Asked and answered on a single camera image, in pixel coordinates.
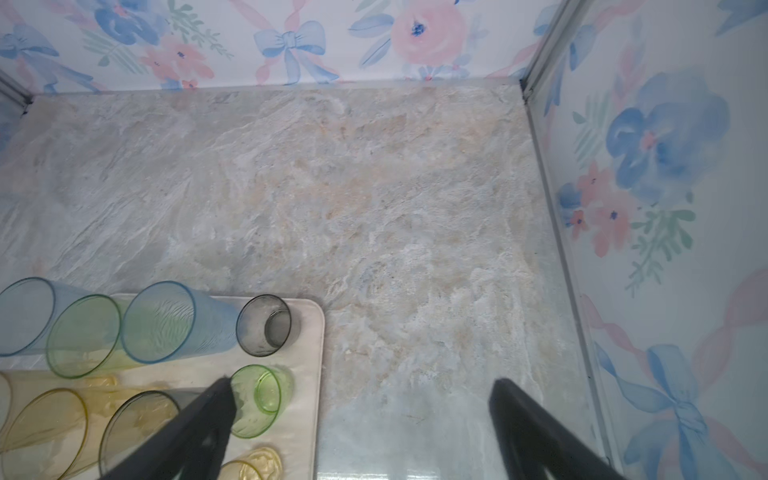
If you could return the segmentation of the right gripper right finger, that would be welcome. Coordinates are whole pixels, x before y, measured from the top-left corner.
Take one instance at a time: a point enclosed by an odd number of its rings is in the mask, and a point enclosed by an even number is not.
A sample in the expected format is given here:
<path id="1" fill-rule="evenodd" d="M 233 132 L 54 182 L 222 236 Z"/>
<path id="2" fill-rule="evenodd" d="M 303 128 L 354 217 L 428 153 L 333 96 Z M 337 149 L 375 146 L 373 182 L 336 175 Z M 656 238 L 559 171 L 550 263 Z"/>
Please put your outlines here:
<path id="1" fill-rule="evenodd" d="M 508 378 L 494 382 L 489 412 L 510 479 L 622 477 Z"/>

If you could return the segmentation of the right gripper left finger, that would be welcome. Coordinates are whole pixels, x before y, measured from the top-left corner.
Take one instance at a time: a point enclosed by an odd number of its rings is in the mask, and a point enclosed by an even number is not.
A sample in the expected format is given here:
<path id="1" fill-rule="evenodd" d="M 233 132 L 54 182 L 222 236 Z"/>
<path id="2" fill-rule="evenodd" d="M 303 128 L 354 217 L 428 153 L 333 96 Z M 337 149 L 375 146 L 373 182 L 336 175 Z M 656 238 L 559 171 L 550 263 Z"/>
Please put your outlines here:
<path id="1" fill-rule="evenodd" d="M 103 479 L 216 479 L 237 409 L 231 380 L 216 380 Z"/>

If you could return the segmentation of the tall grey plastic cup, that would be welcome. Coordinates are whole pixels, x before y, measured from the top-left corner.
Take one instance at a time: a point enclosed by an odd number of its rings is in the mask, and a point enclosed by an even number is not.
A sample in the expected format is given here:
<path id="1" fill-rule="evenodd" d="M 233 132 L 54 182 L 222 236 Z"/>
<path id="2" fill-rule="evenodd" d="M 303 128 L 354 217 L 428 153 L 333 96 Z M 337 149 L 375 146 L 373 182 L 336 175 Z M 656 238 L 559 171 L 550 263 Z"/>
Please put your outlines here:
<path id="1" fill-rule="evenodd" d="M 99 446 L 98 468 L 106 475 L 173 420 L 202 389 L 142 391 L 126 400 L 109 420 Z"/>

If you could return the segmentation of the small yellow plastic cup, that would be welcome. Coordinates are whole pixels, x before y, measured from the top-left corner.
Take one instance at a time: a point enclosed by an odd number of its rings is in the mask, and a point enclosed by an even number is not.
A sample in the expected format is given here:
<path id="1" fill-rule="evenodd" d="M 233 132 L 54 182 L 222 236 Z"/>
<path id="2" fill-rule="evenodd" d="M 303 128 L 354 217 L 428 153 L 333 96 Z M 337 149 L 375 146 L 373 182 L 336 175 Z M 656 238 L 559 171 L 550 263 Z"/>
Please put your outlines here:
<path id="1" fill-rule="evenodd" d="M 259 447 L 222 465 L 218 480 L 281 480 L 284 468 L 271 447 Z"/>

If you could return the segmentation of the small green plastic cup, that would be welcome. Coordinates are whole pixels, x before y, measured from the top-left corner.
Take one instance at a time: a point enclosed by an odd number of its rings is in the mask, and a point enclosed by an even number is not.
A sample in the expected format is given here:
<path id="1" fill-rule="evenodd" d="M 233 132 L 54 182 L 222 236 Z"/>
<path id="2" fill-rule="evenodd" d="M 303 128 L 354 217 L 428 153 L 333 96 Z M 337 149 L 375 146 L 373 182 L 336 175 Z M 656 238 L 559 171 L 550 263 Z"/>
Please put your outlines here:
<path id="1" fill-rule="evenodd" d="M 267 432 L 293 397 L 293 375 L 284 366 L 247 365 L 230 380 L 237 409 L 231 433 L 237 438 Z"/>

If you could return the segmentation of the blue ribbed plastic cup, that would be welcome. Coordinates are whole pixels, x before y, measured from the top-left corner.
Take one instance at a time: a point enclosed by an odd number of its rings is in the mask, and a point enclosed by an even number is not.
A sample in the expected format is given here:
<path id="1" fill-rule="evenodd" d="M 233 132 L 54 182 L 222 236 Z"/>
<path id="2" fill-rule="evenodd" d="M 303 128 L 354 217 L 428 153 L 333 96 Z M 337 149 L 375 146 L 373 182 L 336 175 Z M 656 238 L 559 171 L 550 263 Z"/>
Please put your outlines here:
<path id="1" fill-rule="evenodd" d="M 121 343 L 142 364 L 225 352 L 236 344 L 239 310 L 175 281 L 139 292 L 122 319 Z"/>

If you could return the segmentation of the small grey plastic cup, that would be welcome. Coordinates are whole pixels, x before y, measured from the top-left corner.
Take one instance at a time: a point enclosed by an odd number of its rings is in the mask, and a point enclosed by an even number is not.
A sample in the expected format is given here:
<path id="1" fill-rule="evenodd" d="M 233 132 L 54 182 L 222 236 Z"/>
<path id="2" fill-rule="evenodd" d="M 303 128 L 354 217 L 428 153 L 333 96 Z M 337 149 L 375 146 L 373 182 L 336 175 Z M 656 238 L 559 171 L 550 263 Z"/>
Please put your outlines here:
<path id="1" fill-rule="evenodd" d="M 286 346 L 295 330 L 288 304 L 280 297 L 262 294 L 250 299 L 236 322 L 241 349 L 254 357 L 270 356 Z"/>

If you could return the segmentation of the tall yellow plastic cup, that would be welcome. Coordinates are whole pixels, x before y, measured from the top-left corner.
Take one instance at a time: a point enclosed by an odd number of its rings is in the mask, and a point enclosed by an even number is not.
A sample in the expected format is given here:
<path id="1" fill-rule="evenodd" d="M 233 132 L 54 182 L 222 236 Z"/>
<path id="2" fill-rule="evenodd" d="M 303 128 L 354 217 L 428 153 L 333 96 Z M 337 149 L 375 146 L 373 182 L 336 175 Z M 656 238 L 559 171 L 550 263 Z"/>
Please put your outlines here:
<path id="1" fill-rule="evenodd" d="M 67 479 L 98 462 L 100 442 L 132 388 L 55 388 L 17 415 L 1 446 L 5 479 Z"/>

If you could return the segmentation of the tall green plastic cup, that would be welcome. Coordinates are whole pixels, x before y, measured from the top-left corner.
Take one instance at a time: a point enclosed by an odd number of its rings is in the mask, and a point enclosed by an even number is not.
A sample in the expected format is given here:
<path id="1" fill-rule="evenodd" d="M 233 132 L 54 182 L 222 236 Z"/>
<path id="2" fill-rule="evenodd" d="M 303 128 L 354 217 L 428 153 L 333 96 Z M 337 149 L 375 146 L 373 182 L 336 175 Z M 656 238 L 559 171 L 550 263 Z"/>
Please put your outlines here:
<path id="1" fill-rule="evenodd" d="M 102 294 L 76 300 L 58 316 L 46 342 L 49 369 L 64 379 L 139 367 L 122 345 L 130 301 Z"/>

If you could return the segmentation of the tall orange plastic cup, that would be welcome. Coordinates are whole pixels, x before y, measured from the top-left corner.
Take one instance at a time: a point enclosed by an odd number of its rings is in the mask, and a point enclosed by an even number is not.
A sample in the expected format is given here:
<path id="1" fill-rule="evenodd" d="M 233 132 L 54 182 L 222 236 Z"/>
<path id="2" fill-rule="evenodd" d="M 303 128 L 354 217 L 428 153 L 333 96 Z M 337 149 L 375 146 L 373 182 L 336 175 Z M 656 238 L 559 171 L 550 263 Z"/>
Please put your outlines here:
<path id="1" fill-rule="evenodd" d="M 66 388 L 96 388 L 117 386 L 115 375 L 80 379 L 65 379 L 46 371 L 1 371 L 1 434 L 4 434 L 23 407 L 45 391 Z"/>

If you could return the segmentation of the light blue plastic cup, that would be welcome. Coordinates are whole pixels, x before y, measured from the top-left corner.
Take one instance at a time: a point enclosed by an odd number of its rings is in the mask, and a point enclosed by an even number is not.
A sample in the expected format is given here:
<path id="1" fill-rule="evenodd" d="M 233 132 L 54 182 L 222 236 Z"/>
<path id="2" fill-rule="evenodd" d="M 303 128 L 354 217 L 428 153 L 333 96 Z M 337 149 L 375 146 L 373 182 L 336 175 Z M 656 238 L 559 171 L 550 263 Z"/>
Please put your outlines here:
<path id="1" fill-rule="evenodd" d="M 91 292 L 42 277 L 18 280 L 1 292 L 1 356 L 45 352 L 60 314 Z"/>

